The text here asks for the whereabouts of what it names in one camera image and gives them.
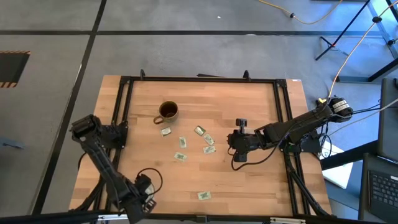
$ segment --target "mug handle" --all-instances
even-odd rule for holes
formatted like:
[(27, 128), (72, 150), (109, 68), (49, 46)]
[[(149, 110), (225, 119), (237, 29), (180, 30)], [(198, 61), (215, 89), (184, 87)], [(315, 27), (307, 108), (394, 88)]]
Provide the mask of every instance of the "mug handle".
[(155, 123), (155, 124), (161, 124), (161, 123), (163, 123), (163, 122), (164, 122), (164, 119), (163, 119), (161, 116), (157, 116), (157, 117), (154, 118), (154, 123)]

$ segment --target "tripod stand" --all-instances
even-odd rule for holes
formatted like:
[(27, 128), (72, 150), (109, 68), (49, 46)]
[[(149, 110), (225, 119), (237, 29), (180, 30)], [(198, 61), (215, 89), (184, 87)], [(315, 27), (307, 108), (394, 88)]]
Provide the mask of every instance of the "tripod stand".
[(328, 48), (322, 52), (322, 54), (320, 54), (315, 60), (319, 60), (323, 55), (325, 55), (329, 50), (337, 50), (343, 54), (345, 54), (346, 56), (348, 56), (348, 54), (340, 49), (338, 49), (336, 47), (337, 42), (340, 40), (340, 38), (344, 35), (344, 33), (348, 30), (348, 28), (350, 27), (350, 25), (355, 21), (355, 19), (359, 16), (359, 14), (363, 11), (363, 9), (368, 5), (370, 0), (367, 0), (365, 2), (365, 4), (362, 6), (362, 8), (358, 11), (358, 13), (354, 16), (354, 18), (349, 22), (349, 24), (346, 26), (346, 28), (342, 31), (342, 33), (337, 37), (337, 39), (335, 40), (334, 43), (330, 43), (329, 41), (327, 41), (324, 37), (320, 37), (321, 40), (325, 41), (328, 44)]

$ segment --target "yellow cable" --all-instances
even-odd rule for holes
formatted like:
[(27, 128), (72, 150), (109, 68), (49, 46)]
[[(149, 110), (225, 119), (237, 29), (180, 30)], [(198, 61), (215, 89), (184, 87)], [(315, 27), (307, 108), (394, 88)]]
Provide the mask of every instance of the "yellow cable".
[[(266, 2), (266, 1), (263, 1), (263, 0), (259, 0), (259, 2), (264, 3), (264, 4), (267, 4), (267, 5), (272, 6), (272, 7), (275, 7), (275, 8), (277, 8), (277, 9), (280, 9), (280, 10), (282, 10), (282, 11), (284, 11), (284, 12), (290, 14), (290, 15), (292, 14), (291, 12), (289, 12), (289, 11), (286, 10), (286, 9), (284, 9), (283, 7), (276, 6), (276, 5), (274, 5), (274, 4), (271, 4), (271, 3)], [(337, 8), (337, 6), (339, 6), (342, 2), (343, 2), (343, 0), (340, 0), (340, 1), (338, 2), (338, 4), (337, 4), (335, 7), (333, 7), (333, 9), (331, 9), (326, 15), (324, 15), (322, 18), (320, 18), (319, 20), (317, 20), (317, 21), (315, 21), (315, 22), (304, 22), (304, 21), (300, 20), (299, 18), (297, 18), (297, 16), (293, 16), (293, 18), (296, 19), (297, 21), (301, 22), (302, 24), (306, 24), (306, 25), (316, 24), (317, 22), (321, 21), (322, 19), (328, 17), (328, 16)]]
[[(393, 5), (397, 4), (398, 1), (393, 2), (391, 5), (389, 5), (378, 17), (381, 17), (389, 8), (391, 8)], [(376, 25), (375, 22), (373, 22), (373, 24), (369, 27), (369, 29), (365, 32), (365, 34), (362, 36), (361, 40), (359, 40), (359, 42), (355, 45), (354, 49), (348, 54), (346, 60), (344, 61), (344, 63), (342, 64), (342, 66), (340, 67), (340, 69), (338, 70), (335, 79), (333, 80), (333, 83), (331, 84), (330, 87), (330, 91), (329, 91), (329, 95), (328, 95), (328, 99), (331, 96), (331, 92), (333, 91), (333, 87), (336, 83), (337, 77), (340, 74), (340, 72), (342, 71), (343, 67), (346, 65), (348, 59), (351, 57), (351, 55), (353, 54), (353, 52), (356, 50), (356, 48), (360, 45), (360, 43), (365, 39), (365, 37), (367, 36), (367, 34), (369, 33), (369, 31), (374, 27), (374, 25)]]

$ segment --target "dollar bill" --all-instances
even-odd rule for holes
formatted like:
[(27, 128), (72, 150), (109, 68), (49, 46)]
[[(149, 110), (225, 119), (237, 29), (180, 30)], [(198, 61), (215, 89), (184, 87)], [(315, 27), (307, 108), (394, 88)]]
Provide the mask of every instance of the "dollar bill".
[(182, 154), (181, 152), (176, 152), (174, 155), (174, 158), (176, 158), (182, 162), (185, 162), (187, 160), (188, 156)]
[(211, 194), (210, 192), (199, 192), (198, 198), (199, 200), (209, 200), (211, 199)]
[(203, 152), (205, 154), (210, 154), (210, 153), (213, 153), (215, 151), (216, 151), (216, 147), (214, 147), (214, 146), (207, 146), (207, 147), (203, 148)]
[(162, 133), (162, 136), (166, 136), (168, 134), (171, 134), (171, 132), (172, 132), (172, 130), (169, 127), (160, 130), (160, 133)]
[(180, 148), (185, 149), (187, 147), (187, 140), (184, 136), (180, 137)]
[(206, 132), (206, 130), (203, 127), (199, 126), (199, 125), (195, 128), (194, 131), (197, 134), (199, 134), (200, 136), (202, 136)]
[(209, 144), (209, 145), (214, 145), (214, 140), (211, 138), (211, 136), (209, 135), (209, 134), (206, 134), (205, 135), (205, 141), (207, 142), (207, 144)]

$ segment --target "white cable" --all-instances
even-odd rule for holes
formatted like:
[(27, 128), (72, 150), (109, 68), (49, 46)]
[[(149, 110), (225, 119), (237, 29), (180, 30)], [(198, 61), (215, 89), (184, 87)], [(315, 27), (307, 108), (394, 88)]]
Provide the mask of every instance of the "white cable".
[(366, 118), (368, 118), (368, 117), (370, 117), (370, 116), (372, 116), (372, 115), (377, 114), (377, 113), (380, 112), (380, 111), (385, 110), (386, 108), (388, 108), (389, 106), (393, 105), (393, 104), (396, 103), (397, 101), (398, 101), (398, 98), (396, 98), (396, 100), (394, 100), (393, 102), (389, 103), (387, 106), (385, 106), (385, 107), (379, 109), (378, 111), (376, 111), (376, 112), (374, 112), (374, 113), (372, 113), (372, 114), (370, 114), (370, 115), (367, 115), (367, 116), (364, 117), (364, 118), (361, 118), (361, 119), (359, 119), (359, 120), (356, 120), (356, 121), (354, 121), (354, 122), (352, 122), (352, 123), (350, 123), (350, 124), (346, 124), (346, 125), (344, 125), (343, 127), (337, 129), (336, 131), (333, 131), (331, 134), (329, 134), (329, 136), (331, 136), (332, 134), (335, 134), (335, 133), (338, 132), (339, 130), (341, 130), (341, 129), (343, 129), (343, 128), (349, 126), (349, 125), (352, 125), (352, 124), (354, 124), (354, 123), (357, 123), (358, 121), (362, 121), (362, 120), (364, 120), (364, 119), (366, 119)]
[[(391, 8), (393, 5), (397, 4), (398, 1), (393, 2), (391, 5), (389, 5), (384, 11), (381, 12), (381, 14), (378, 17), (381, 17), (389, 8)], [(351, 55), (353, 54), (353, 52), (356, 50), (356, 48), (360, 45), (360, 43), (365, 39), (365, 37), (367, 36), (367, 34), (369, 33), (369, 31), (374, 27), (376, 23), (373, 22), (373, 24), (370, 26), (370, 28), (365, 32), (365, 34), (362, 36), (361, 40), (355, 45), (354, 49), (348, 54), (346, 60), (344, 61), (344, 63), (342, 64), (342, 66), (340, 67), (340, 69), (338, 70), (335, 79), (333, 80), (333, 83), (331, 84), (330, 87), (330, 91), (329, 91), (329, 95), (328, 95), (328, 99), (331, 96), (331, 92), (333, 91), (333, 87), (335, 85), (335, 82), (337, 80), (338, 75), (340, 74), (340, 72), (342, 71), (343, 67), (346, 65), (348, 59), (351, 57)]]

